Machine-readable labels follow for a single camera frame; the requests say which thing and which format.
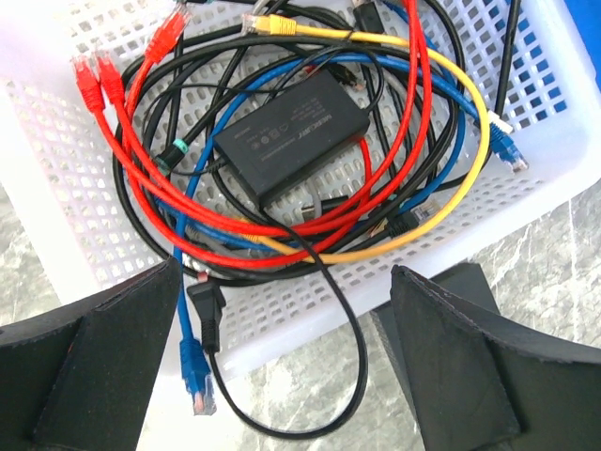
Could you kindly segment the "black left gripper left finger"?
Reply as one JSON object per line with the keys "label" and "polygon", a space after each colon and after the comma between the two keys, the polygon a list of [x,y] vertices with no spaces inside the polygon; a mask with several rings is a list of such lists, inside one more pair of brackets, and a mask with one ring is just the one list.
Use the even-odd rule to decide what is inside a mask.
{"label": "black left gripper left finger", "polygon": [[4,450],[133,450],[173,323],[169,258],[1,329]]}

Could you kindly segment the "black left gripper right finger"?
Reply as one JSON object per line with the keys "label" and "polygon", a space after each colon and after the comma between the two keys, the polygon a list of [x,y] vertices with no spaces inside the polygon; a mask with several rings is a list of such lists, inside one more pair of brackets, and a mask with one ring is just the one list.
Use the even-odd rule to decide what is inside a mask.
{"label": "black left gripper right finger", "polygon": [[600,350],[543,334],[405,266],[391,301],[427,450],[597,450]]}

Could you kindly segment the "black power adapter brick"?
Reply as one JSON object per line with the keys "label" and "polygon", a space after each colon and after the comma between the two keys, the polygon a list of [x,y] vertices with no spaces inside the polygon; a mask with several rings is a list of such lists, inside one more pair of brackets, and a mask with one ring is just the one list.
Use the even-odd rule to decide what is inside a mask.
{"label": "black power adapter brick", "polygon": [[224,128],[214,146],[242,190],[266,207],[368,130],[368,113],[327,72]]}

